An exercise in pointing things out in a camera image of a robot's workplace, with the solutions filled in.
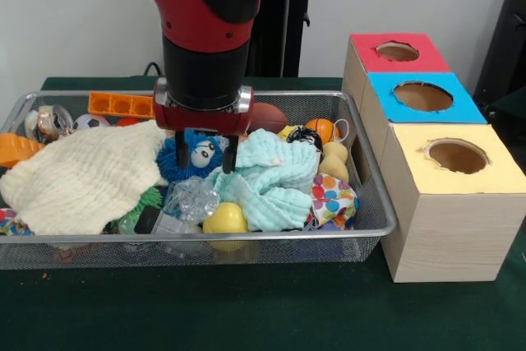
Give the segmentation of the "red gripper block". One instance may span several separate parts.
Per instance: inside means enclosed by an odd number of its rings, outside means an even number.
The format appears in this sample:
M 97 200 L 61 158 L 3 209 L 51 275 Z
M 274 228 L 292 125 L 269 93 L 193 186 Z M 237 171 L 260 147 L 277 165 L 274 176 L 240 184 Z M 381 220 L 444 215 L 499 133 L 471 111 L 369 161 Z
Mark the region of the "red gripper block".
M 238 136 L 246 132 L 250 124 L 252 105 L 245 113 L 226 111 L 194 111 L 182 107 L 167 107 L 154 103 L 155 120 L 159 127 L 175 131 L 175 154 L 177 166 L 189 165 L 189 150 L 185 141 L 186 129 L 213 131 L 226 136 L 228 145 L 223 154 L 223 171 L 231 173 L 236 167 Z

